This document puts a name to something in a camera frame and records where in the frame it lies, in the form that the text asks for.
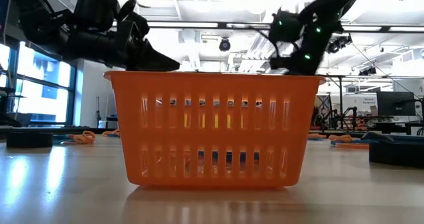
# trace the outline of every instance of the black tray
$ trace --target black tray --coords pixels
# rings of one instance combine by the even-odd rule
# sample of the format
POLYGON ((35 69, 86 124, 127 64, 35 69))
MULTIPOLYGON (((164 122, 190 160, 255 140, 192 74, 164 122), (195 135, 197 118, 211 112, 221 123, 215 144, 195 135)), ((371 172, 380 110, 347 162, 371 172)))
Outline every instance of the black tray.
POLYGON ((424 137, 390 136, 394 142, 370 144, 370 162, 424 168, 424 137))

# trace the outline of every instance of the computer monitor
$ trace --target computer monitor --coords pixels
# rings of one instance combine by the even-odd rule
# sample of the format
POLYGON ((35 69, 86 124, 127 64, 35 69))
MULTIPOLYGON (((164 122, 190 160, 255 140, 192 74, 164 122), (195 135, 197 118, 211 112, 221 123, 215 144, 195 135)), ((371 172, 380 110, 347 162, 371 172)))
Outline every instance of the computer monitor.
POLYGON ((412 92, 377 91, 378 115, 414 116, 412 92))

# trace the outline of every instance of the ceiling light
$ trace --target ceiling light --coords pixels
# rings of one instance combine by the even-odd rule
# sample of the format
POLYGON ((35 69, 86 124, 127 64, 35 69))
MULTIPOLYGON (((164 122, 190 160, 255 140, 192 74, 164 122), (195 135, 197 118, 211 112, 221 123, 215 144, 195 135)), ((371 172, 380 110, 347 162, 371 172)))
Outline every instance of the ceiling light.
POLYGON ((343 25, 343 29, 345 29, 346 32, 350 32, 350 31, 379 31, 382 28, 377 26, 343 25))
POLYGON ((424 27, 392 27, 392 32, 424 32, 424 27))
POLYGON ((270 24, 268 23, 229 23, 227 28, 255 28, 269 30, 270 24))
POLYGON ((201 39, 202 40, 216 40, 216 41, 218 41, 219 39, 221 39, 221 37, 219 35, 213 35, 213 34, 202 34, 201 39))
POLYGON ((217 28, 217 23, 147 22, 151 28, 217 28))

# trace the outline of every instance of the basket rim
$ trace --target basket rim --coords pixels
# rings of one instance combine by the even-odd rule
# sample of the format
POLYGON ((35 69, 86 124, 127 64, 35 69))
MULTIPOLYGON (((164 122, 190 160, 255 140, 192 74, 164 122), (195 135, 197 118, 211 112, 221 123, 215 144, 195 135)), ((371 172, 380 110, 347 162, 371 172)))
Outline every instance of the basket rim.
POLYGON ((322 76, 284 76, 280 74, 240 74, 240 73, 220 73, 220 72, 135 72, 135 71, 107 71, 103 74, 103 77, 105 79, 111 80, 111 76, 121 76, 123 74, 126 75, 151 75, 151 76, 269 76, 275 77, 275 78, 284 78, 284 79, 292 79, 292 80, 298 80, 300 79, 308 79, 308 80, 316 80, 320 79, 319 85, 322 85, 325 83, 325 78, 322 76))

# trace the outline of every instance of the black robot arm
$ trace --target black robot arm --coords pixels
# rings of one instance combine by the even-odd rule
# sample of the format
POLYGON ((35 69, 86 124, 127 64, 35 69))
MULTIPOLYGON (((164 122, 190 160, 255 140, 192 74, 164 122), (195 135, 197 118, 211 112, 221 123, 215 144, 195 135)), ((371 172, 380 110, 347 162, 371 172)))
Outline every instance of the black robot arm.
POLYGON ((268 36, 277 42, 301 45, 288 57, 271 58, 271 69, 287 68, 289 74, 315 75, 334 32, 343 32, 340 18, 356 0, 315 0, 300 14, 278 11, 268 36))
POLYGON ((55 12, 47 0, 15 0, 26 38, 64 60, 83 58, 127 70, 172 71, 180 64, 155 51, 144 36, 147 20, 129 0, 78 0, 75 11, 55 12), (111 31, 114 21, 117 30, 111 31))

